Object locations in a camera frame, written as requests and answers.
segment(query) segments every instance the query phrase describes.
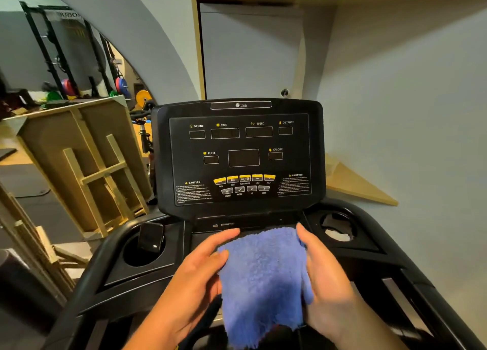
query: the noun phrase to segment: person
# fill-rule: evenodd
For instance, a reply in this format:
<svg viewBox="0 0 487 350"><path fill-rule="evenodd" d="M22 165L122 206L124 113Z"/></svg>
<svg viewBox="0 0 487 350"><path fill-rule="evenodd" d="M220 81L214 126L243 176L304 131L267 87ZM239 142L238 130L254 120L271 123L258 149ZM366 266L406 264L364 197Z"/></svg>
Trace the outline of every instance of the person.
<svg viewBox="0 0 487 350"><path fill-rule="evenodd" d="M306 245L307 269L314 300L305 308L305 320L339 350L406 350L407 347L355 294L335 256L300 223L296 230ZM171 279L152 311L125 345L124 350L174 350L221 293L218 271L228 251L216 247L239 235L229 229L214 234L189 254Z"/></svg>

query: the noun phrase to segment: treadmill display panel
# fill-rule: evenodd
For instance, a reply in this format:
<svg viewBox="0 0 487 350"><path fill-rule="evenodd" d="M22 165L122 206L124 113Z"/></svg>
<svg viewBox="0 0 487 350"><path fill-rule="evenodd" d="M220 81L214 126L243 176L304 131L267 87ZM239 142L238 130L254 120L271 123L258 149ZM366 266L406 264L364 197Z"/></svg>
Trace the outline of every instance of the treadmill display panel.
<svg viewBox="0 0 487 350"><path fill-rule="evenodd" d="M171 118L169 128L176 206L312 192L308 114Z"/></svg>

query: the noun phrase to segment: yellow button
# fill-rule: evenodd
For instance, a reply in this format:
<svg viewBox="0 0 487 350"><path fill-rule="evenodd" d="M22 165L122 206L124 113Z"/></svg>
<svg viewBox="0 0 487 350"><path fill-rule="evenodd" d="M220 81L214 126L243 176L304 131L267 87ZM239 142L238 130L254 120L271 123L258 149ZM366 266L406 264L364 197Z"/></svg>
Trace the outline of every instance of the yellow button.
<svg viewBox="0 0 487 350"><path fill-rule="evenodd" d="M225 184L227 182L227 179L225 177L223 178L217 178L213 180L215 184Z"/></svg>

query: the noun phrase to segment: blue cloth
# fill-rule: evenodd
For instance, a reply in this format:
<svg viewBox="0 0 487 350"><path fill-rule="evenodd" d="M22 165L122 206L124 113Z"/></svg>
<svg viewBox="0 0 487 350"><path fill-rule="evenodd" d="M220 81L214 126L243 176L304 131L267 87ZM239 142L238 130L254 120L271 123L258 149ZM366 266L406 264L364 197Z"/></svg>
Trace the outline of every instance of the blue cloth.
<svg viewBox="0 0 487 350"><path fill-rule="evenodd" d="M220 271L222 309L230 345L256 348L274 325L295 330L303 323L301 294L313 301L306 250L296 230L266 230L228 242Z"/></svg>

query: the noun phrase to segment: treadmill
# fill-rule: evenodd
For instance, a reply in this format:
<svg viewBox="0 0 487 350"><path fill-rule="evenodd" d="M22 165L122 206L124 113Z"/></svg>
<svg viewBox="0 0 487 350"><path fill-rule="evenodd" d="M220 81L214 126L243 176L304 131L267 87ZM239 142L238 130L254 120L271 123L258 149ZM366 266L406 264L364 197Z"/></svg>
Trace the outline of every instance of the treadmill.
<svg viewBox="0 0 487 350"><path fill-rule="evenodd" d="M299 221L410 349L485 347L381 226L326 198L319 102L242 98L154 108L159 211L113 231L95 252L43 349L121 349L199 243ZM221 299L179 349L230 348ZM259 348L334 348L308 326L272 330Z"/></svg>

